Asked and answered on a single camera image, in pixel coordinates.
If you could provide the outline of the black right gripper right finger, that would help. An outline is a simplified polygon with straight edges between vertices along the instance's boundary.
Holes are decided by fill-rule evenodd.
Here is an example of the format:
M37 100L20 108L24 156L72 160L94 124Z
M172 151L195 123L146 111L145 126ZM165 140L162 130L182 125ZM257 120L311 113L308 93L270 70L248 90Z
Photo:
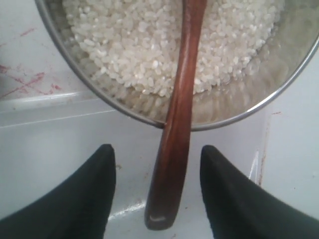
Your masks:
M317 239L319 222L247 178L216 147L202 148L200 185L215 239Z

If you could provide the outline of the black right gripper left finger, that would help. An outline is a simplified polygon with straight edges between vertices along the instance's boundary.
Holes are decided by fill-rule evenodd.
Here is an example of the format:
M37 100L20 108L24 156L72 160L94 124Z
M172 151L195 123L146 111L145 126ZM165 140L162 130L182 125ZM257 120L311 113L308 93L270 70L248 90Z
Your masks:
M115 153L101 145L52 191L0 221L2 239L102 239L116 186Z

